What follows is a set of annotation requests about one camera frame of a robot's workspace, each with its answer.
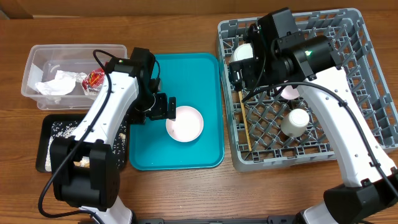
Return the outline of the wooden chopstick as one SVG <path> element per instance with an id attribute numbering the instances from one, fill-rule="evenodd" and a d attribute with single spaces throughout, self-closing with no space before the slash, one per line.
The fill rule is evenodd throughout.
<path id="1" fill-rule="evenodd" d="M 250 140 L 249 130 L 248 130 L 248 123 L 247 123 L 247 119 L 246 119 L 246 109 L 245 109 L 245 106 L 243 103 L 243 92 L 238 91 L 238 96 L 239 96 L 239 103 L 241 106 L 241 112 L 242 112 L 242 116 L 243 116 L 244 130 L 245 130 L 246 140 L 248 143 L 248 149 L 249 149 L 249 152 L 252 152 L 251 140 Z"/>

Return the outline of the white small bowl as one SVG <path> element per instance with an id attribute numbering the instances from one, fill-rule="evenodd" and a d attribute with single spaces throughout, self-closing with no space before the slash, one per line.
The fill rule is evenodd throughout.
<path id="1" fill-rule="evenodd" d="M 237 62 L 240 60 L 245 60 L 253 58 L 253 48 L 251 44 L 239 45 L 232 53 L 229 62 Z"/>

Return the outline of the pink bowl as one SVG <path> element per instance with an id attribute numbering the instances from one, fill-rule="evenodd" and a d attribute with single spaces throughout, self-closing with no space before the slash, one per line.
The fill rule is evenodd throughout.
<path id="1" fill-rule="evenodd" d="M 191 106 L 179 106 L 176 108 L 176 118 L 167 119 L 165 127 L 172 139 L 178 142 L 191 142 L 202 133 L 204 120 L 197 109 Z"/>

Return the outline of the white plate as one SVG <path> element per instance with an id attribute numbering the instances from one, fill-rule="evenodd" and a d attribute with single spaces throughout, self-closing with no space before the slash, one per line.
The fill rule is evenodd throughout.
<path id="1" fill-rule="evenodd" d="M 283 99 L 286 99 L 286 100 L 294 100 L 294 99 L 297 99 L 297 98 L 300 97 L 300 93 L 298 92 L 297 89 L 292 88 L 292 86 L 289 85 L 289 86 L 286 86 L 286 87 L 282 90 L 280 96 L 281 96 Z"/>

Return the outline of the white paper cup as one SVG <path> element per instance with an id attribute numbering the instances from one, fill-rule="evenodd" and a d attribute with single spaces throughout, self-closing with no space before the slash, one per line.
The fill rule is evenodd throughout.
<path id="1" fill-rule="evenodd" d="M 309 121 L 308 113 L 303 109 L 297 108 L 283 118 L 280 128 L 286 136 L 296 138 L 307 130 Z"/>

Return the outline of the red snack wrapper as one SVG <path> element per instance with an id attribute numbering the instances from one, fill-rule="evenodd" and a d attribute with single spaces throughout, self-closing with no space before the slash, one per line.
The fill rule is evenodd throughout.
<path id="1" fill-rule="evenodd" d="M 85 95 L 97 95 L 102 88 L 104 77 L 105 74 L 102 68 L 93 70 L 87 75 L 81 83 Z"/>

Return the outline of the white paper napkin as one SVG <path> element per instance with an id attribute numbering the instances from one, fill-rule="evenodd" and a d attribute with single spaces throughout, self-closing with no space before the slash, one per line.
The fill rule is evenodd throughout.
<path id="1" fill-rule="evenodd" d="M 67 95 L 75 89 L 77 83 L 81 83 L 86 77 L 86 73 L 58 70 L 53 80 L 47 82 L 37 82 L 35 84 L 35 88 L 41 95 Z"/>

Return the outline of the rice and peanut leftovers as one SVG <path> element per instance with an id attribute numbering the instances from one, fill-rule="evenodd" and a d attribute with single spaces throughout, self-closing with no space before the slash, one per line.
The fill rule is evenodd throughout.
<path id="1" fill-rule="evenodd" d="M 49 149 L 53 139 L 56 137 L 68 138 L 78 126 L 78 123 L 78 121 L 55 121 L 53 123 L 47 143 L 44 171 L 51 171 Z M 123 169 L 126 165 L 126 138 L 126 122 L 123 121 L 113 141 L 113 154 L 117 157 L 116 164 L 119 170 Z"/>

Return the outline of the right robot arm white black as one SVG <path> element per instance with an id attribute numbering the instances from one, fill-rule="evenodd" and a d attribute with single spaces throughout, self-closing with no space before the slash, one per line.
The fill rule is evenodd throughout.
<path id="1" fill-rule="evenodd" d="M 229 61 L 234 89 L 254 96 L 291 86 L 307 102 L 335 153 L 343 182 L 297 223 L 360 223 L 397 203 L 397 166 L 355 102 L 332 40 L 306 37 L 289 8 L 252 23 Z"/>

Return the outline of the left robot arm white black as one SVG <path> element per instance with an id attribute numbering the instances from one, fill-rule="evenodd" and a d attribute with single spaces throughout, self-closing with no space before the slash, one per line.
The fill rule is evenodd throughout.
<path id="1" fill-rule="evenodd" d="M 129 58 L 111 55 L 99 65 L 105 78 L 95 102 L 69 137 L 50 145 L 52 176 L 37 207 L 47 218 L 88 214 L 95 223 L 136 223 L 119 197 L 113 142 L 123 121 L 175 119 L 176 99 L 160 92 L 160 77 L 152 77 L 159 62 L 149 49 L 136 47 Z"/>

